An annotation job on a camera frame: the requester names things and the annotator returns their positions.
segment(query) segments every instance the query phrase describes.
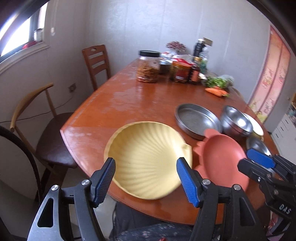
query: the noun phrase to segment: tabletop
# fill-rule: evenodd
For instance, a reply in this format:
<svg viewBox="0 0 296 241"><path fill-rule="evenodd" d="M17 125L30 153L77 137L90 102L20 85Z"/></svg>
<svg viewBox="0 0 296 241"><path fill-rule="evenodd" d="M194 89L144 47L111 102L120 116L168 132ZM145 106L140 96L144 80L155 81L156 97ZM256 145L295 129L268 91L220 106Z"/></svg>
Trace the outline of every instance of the tabletop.
<svg viewBox="0 0 296 241"><path fill-rule="evenodd" d="M219 98L206 92L204 86L175 83L168 80L168 76L161 75L157 83L142 83L136 81L136 65L136 61L132 62L104 83L61 129L68 150L88 176L104 164L104 149L112 134L131 122L164 123L173 127L187 144L194 147L197 140L185 134L175 121L175 109L183 103L201 105L218 118L223 107L230 105L259 122L249 106L234 91L230 92L228 98ZM264 130L264 143L272 154L278 154L270 135L261 126ZM240 144L245 149L245 141ZM193 168L198 164L198 156L193 153ZM140 212L164 221L193 225L198 214L198 209L188 202L182 186L161 199L143 200L127 194L112 182L108 194ZM250 180L246 194L255 209L263 205L264 195L253 180ZM216 222L221 223L222 217L223 204L219 204Z"/></svg>

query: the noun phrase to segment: stainless steel bowl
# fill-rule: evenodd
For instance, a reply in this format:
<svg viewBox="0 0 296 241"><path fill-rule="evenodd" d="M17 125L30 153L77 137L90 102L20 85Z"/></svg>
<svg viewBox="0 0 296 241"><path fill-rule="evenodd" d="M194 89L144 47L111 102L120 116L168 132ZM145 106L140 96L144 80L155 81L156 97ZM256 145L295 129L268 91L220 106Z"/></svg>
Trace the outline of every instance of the stainless steel bowl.
<svg viewBox="0 0 296 241"><path fill-rule="evenodd" d="M159 61L159 74L167 74L170 71L171 63L165 60Z"/></svg>
<svg viewBox="0 0 296 241"><path fill-rule="evenodd" d="M203 140L206 129L222 132L219 119L209 110L196 104L179 105L175 111L178 126L191 137Z"/></svg>
<svg viewBox="0 0 296 241"><path fill-rule="evenodd" d="M264 142L254 136L249 136L247 138L246 147L247 147L247 150L254 148L255 150L260 151L267 156L271 155L270 151L268 150Z"/></svg>
<svg viewBox="0 0 296 241"><path fill-rule="evenodd" d="M250 120L242 112L228 105L223 108L220 122L223 132L235 140L247 137L253 132Z"/></svg>

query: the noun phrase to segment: red container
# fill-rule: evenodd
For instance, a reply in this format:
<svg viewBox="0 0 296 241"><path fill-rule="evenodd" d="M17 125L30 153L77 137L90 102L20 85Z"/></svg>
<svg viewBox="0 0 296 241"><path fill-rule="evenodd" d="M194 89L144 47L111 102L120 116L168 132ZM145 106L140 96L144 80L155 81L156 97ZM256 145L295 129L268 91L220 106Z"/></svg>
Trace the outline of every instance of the red container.
<svg viewBox="0 0 296 241"><path fill-rule="evenodd" d="M205 139L193 148L200 160L195 170L216 185L232 187L239 184L246 191L249 178L237 169L238 162L246 158L242 147L231 137L214 129L205 130L204 135Z"/></svg>

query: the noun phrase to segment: metal cake pan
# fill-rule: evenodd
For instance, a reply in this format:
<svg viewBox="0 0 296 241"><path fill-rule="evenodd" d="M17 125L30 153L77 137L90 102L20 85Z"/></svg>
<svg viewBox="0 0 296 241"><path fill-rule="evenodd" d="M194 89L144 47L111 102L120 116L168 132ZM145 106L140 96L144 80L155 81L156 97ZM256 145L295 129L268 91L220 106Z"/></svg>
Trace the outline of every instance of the metal cake pan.
<svg viewBox="0 0 296 241"><path fill-rule="evenodd" d="M212 112L196 104L179 105L175 111L178 126L189 136L203 140L206 129L222 132L222 125Z"/></svg>

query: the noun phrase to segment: shell-shaped yellow bowl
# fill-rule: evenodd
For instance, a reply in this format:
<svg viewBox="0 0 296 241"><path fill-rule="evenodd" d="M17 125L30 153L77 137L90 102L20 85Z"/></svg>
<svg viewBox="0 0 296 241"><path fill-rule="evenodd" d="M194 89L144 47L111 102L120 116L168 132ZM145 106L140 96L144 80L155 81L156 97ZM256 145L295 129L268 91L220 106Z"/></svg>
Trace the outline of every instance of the shell-shaped yellow bowl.
<svg viewBox="0 0 296 241"><path fill-rule="evenodd" d="M177 159L192 167L192 149L172 127L140 121L119 128L110 138L104 160L116 161L113 181L122 190L141 199L162 198L180 185Z"/></svg>

